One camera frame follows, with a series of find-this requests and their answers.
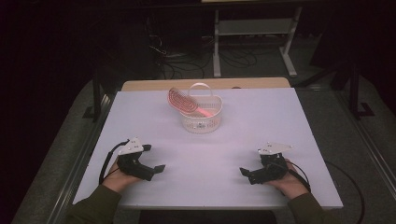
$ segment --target person's left hand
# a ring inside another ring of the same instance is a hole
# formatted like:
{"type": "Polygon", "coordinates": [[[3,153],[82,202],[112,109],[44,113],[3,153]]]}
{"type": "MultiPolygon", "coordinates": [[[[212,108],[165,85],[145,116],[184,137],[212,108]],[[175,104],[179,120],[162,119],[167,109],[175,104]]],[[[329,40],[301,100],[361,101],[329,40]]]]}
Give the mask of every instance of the person's left hand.
{"type": "Polygon", "coordinates": [[[108,189],[112,189],[116,191],[117,193],[122,192],[126,187],[128,187],[131,184],[134,184],[138,181],[140,181],[140,178],[137,178],[132,175],[126,175],[123,173],[119,166],[117,165],[118,158],[116,161],[113,163],[113,165],[110,167],[110,170],[108,171],[108,175],[105,177],[102,185],[107,187],[108,189]]]}

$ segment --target pink hairbrush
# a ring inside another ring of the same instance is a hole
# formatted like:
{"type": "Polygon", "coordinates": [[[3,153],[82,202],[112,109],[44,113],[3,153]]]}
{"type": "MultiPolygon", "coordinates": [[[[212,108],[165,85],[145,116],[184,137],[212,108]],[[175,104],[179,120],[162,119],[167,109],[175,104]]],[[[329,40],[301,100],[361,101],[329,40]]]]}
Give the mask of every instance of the pink hairbrush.
{"type": "Polygon", "coordinates": [[[169,105],[185,114],[191,114],[197,111],[207,118],[213,116],[210,112],[200,108],[194,98],[184,94],[182,91],[178,90],[175,87],[169,90],[168,102],[169,105]]]}

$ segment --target hand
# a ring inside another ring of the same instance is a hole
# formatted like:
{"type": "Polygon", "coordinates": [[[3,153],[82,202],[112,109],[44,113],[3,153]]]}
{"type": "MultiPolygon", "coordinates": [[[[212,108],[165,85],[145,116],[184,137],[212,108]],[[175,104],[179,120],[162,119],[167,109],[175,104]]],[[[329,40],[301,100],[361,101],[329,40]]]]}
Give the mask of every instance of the hand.
{"type": "MultiPolygon", "coordinates": [[[[291,163],[286,162],[286,164],[288,165],[289,169],[296,171],[291,163]]],[[[265,184],[279,189],[290,200],[309,192],[308,189],[300,182],[300,180],[298,180],[294,175],[291,175],[289,172],[287,172],[282,179],[271,180],[265,184]]]]}
{"type": "Polygon", "coordinates": [[[140,178],[123,173],[117,165],[118,158],[110,167],[108,175],[105,177],[102,185],[108,189],[112,189],[117,193],[122,192],[126,187],[140,181],[140,178]]]}

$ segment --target person's arm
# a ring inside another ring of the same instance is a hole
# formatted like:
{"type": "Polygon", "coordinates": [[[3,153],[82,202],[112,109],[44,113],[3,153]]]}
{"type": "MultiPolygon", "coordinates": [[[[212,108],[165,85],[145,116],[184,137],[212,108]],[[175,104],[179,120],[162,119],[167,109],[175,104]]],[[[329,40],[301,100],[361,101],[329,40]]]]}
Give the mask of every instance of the person's arm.
{"type": "Polygon", "coordinates": [[[121,195],[129,185],[140,179],[119,170],[117,161],[96,190],[87,199],[74,204],[66,215],[66,224],[112,223],[121,195]]]}
{"type": "MultiPolygon", "coordinates": [[[[288,162],[289,169],[296,171],[288,162]]],[[[331,213],[322,209],[308,189],[294,175],[289,172],[279,180],[268,181],[290,199],[288,206],[298,224],[338,224],[341,223],[331,213]]]]}

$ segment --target basket handle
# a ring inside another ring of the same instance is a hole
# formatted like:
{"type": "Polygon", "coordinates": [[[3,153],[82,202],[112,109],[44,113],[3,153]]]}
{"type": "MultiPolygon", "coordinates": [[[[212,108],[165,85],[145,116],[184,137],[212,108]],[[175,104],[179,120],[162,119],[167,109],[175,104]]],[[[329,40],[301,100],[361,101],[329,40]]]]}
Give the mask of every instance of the basket handle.
{"type": "Polygon", "coordinates": [[[194,87],[197,87],[197,86],[207,87],[207,88],[210,90],[210,96],[213,96],[213,91],[212,91],[212,89],[211,89],[207,84],[205,84],[205,83],[203,83],[203,82],[197,82],[197,83],[195,83],[195,84],[192,84],[192,86],[190,86],[190,88],[189,88],[187,94],[190,95],[190,90],[192,90],[194,87]]]}

